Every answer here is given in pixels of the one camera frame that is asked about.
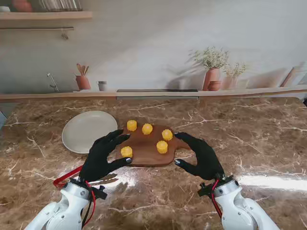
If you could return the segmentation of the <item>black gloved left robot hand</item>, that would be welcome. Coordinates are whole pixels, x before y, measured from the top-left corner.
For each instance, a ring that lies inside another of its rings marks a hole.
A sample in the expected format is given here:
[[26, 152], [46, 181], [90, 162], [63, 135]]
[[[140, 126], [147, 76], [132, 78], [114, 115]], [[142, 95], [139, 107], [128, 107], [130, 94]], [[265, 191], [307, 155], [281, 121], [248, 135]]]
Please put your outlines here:
[[117, 145], [130, 138], [129, 134], [123, 134], [122, 129], [110, 132], [97, 139], [89, 150], [87, 159], [79, 173], [81, 182], [94, 182], [107, 176], [111, 172], [132, 163], [131, 157], [124, 157], [109, 163], [107, 158]]

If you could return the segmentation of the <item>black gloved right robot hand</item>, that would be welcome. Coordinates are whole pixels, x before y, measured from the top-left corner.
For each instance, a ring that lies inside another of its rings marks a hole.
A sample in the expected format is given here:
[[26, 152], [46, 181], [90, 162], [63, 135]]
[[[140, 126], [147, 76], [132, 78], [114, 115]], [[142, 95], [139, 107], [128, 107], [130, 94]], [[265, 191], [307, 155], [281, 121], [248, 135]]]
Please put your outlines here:
[[196, 165], [192, 165], [183, 159], [176, 159], [175, 165], [203, 180], [223, 178], [224, 170], [213, 148], [205, 140], [195, 138], [185, 132], [178, 132], [175, 137], [187, 143], [194, 151], [197, 159]]

